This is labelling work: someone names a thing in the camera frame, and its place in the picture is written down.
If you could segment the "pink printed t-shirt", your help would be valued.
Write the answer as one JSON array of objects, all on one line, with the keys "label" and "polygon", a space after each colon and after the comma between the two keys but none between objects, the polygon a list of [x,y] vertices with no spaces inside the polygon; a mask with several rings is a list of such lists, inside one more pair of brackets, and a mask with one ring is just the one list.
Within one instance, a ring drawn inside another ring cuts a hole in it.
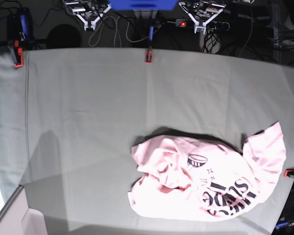
[{"label": "pink printed t-shirt", "polygon": [[133,146],[131,155],[143,173],[128,193],[138,215],[217,222],[270,197],[286,148],[276,122],[248,137],[241,152],[220,141],[160,135]]}]

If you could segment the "black power strip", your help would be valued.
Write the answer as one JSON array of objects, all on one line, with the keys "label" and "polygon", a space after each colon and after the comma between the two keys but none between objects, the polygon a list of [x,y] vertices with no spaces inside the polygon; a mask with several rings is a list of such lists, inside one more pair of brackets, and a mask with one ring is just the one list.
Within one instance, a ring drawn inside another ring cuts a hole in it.
[{"label": "black power strip", "polygon": [[[172,23],[174,23],[176,27],[185,27],[185,28],[193,28],[194,27],[194,22],[191,20],[186,20],[186,19],[176,19]],[[206,26],[206,29],[229,31],[230,30],[230,23],[220,22],[220,21],[211,21]]]}]

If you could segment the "red clamp left corner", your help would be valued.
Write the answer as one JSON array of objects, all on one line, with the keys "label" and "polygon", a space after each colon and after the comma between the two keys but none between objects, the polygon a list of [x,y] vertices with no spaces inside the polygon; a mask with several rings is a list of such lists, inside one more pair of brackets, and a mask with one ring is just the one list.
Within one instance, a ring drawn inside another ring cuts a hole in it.
[{"label": "red clamp left corner", "polygon": [[15,68],[20,68],[24,65],[23,49],[18,40],[8,41],[8,49],[10,51]]}]

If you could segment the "white bin bottom left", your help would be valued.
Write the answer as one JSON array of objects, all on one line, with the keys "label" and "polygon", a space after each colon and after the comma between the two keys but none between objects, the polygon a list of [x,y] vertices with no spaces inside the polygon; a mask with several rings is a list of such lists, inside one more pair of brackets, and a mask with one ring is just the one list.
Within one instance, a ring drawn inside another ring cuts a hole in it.
[{"label": "white bin bottom left", "polygon": [[0,211],[0,235],[47,235],[44,215],[29,207],[25,189],[18,186]]}]

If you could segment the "red clamp top centre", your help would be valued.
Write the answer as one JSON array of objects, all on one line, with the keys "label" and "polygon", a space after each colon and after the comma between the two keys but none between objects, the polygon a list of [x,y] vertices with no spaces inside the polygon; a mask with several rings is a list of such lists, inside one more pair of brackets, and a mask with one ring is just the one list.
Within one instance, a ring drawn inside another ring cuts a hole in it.
[{"label": "red clamp top centre", "polygon": [[151,64],[152,63],[152,58],[153,58],[153,52],[152,50],[147,50],[146,54],[145,54],[145,62],[147,64]]}]

